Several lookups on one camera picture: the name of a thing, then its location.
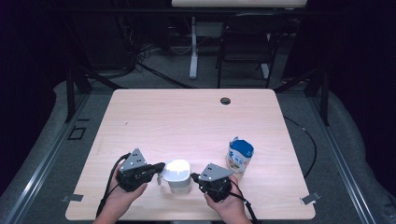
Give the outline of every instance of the desk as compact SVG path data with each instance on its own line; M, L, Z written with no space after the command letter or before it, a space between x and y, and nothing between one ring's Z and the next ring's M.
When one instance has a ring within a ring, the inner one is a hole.
M172 0L173 7L280 7L280 8L302 8L307 0ZM196 46L196 22L195 17L191 21L191 66L190 79L197 78L198 53ZM268 75L268 66L262 65L264 77Z
M223 105L220 99L231 103ZM148 163L187 160L193 173L208 163L226 167L228 144L247 140L255 153L239 178L258 219L310 219L308 195L276 95L271 90L118 90L108 105L66 217L93 220L114 162L139 147ZM193 183L186 195L172 194L154 176L122 220L219 220Z

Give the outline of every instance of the metal rail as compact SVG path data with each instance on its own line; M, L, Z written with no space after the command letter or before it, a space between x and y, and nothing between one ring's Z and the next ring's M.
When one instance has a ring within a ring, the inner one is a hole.
M84 105L88 102L89 95L81 95L80 100L76 106L76 115L70 120L70 122L65 123L62 127L52 149L47 153L47 155L43 158L43 160L38 165L35 173L32 175L29 183L26 185L21 197L15 203L13 209L9 213L6 224L8 223L22 223L23 218L28 212L31 204L33 203L35 196L40 191L41 187L46 180L47 175L50 173L50 169L58 158L62 145L64 143L65 138L67 138L67 134L74 127L74 123L77 120L78 114L84 107Z
M332 150L332 158L334 160L335 166L340 173L341 178L344 181L346 186L346 190L349 193L350 199L355 205L356 211L361 219L361 223L365 224L375 224L375 219L364 200L363 195L361 194L361 189L358 183L355 181L353 174L351 173L346 160L344 159L343 153L338 146L334 136L332 135L332 129L330 126L326 126L321 119L321 116L318 111L318 102L312 98L308 98L308 103L311 105L312 110L314 111L315 117L318 121L319 126L322 131L326 134L326 137L329 141L331 150Z

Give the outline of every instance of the human hand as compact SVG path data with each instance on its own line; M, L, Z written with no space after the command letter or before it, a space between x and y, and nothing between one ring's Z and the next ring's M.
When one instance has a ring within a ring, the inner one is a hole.
M114 172L109 190L114 189L110 195L108 195L106 204L101 212L101 214L93 222L95 224L99 223L116 223L120 217L122 217L126 211L128 211L131 203L140 197L148 186L147 183L142 184L135 191L127 192L124 189L118 187L118 182L116 175L120 165Z
M238 180L233 176L229 176L230 179L237 185ZM231 184L231 192L237 195L241 195L235 184ZM227 224L251 224L245 213L245 206L241 199L229 195L224 201L215 203L209 195L204 194L207 205L215 210L221 219Z

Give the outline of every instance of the dark background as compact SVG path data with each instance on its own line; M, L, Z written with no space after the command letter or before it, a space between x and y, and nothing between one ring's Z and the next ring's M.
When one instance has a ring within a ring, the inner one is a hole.
M92 7L111 7L106 0L94 3L97 6ZM69 65L78 62L123 68L131 62L116 20L103 23L72 18L77 23L72 29L78 34L72 36L65 32L70 27L62 26L59 18L40 11L43 4L46 2L19 0L3 1L0 6L1 193L50 116L55 103L52 89L65 80ZM366 160L377 180L396 195L396 16L391 1L308 2L308 10L346 9L350 12L346 23L302 20L284 77L297 77L320 66L332 52L333 41L339 40L336 37L343 37L328 70L331 91L357 123L366 145ZM87 46L77 39L95 42Z

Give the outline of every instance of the cable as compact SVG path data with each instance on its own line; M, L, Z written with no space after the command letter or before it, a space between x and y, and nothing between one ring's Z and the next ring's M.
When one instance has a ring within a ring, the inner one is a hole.
M312 135L311 135L309 132L307 132L306 129L305 129L304 127L302 127L302 126L301 126L300 124L298 124L296 121L294 121L294 120L292 120L292 119L290 119L290 118L288 118L288 117L286 117L286 116L283 116L283 118L286 119L286 120L288 120L288 121L290 121L290 122L292 122L292 123L295 124L297 127L301 128L301 129L305 132L305 134L309 137L309 139L311 139L312 144L314 145L314 159L312 160L311 165L310 165L309 168L308 168L308 171L307 171L307 172L305 173L305 175L304 175L304 178L306 178L306 177L309 175L309 173L311 173L312 167L314 167L314 164L315 164L315 162L317 161L317 154L318 154L317 144L315 143L315 140L314 140L314 138L312 137Z
M253 209L251 208L251 203L244 197L244 194L242 193L242 190L231 179L230 179L230 181L236 186L236 188L238 189L238 191L239 191L239 193L241 195L238 195L238 194L235 194L235 193L232 193L232 192L225 192L225 191L218 190L218 189L212 189L212 188L206 188L206 189L210 189L210 190L213 190L213 191L216 191L216 192L220 192L220 193L229 194L229 195L234 196L235 198L238 198L238 199L242 200L244 202L245 206L247 207L248 212L250 213L250 216L251 216L251 219L252 219L252 223L253 224L260 224L259 220L256 218L256 215L253 212Z
M113 178L113 175L114 175L114 172L115 172L116 169L117 169L117 166L119 165L120 161L126 160L126 159L129 157L129 155L131 155L130 152L127 153L127 154L125 154L125 155L123 155L123 156L121 156L121 157L116 161L116 163L114 164L113 169L111 169L110 176L108 177L108 180L107 180L107 185L106 185L105 194L103 195L103 199L100 201L100 204L99 204L99 206L98 206L98 210L96 211L96 216L97 216L97 217L98 217L98 216L100 215L100 213L102 212L103 207L105 207L106 200L107 200L108 196L113 192L113 190L114 190L116 187L119 186L119 185L116 185L116 187L114 187L111 191L108 191L108 190L110 189L111 179Z
M183 52L177 52L175 49L177 49L177 48L188 48L187 50L185 50L185 51L183 51ZM187 46L187 47L171 47L170 49L175 53L175 54L177 54L177 55L183 55L183 54L186 54L186 53L188 53L190 50L191 50L191 48L192 48L192 45L189 45L189 46Z
M185 88L185 89L197 89L196 87L193 87L193 86L181 83L179 81L176 81L176 80L174 80L174 79L172 79L172 78L170 78L170 77L168 77L168 76L166 76L166 75L164 75L164 74L162 74L162 73L160 73L160 72L158 72L158 71L156 71L156 70L154 70L154 69L152 69L150 67L145 66L141 62L136 62L136 63L139 64L144 69L148 70L150 73L154 74L155 76L162 78L163 80L169 82L172 85L175 85L178 88L181 87L181 88Z
M128 67L128 68L123 69L122 71L120 71L117 74L112 74L112 75L100 74L100 75L101 75L101 77L105 77L106 79L113 79L113 78L117 78L117 77L125 77L126 75L132 73L133 71L134 71L134 67Z

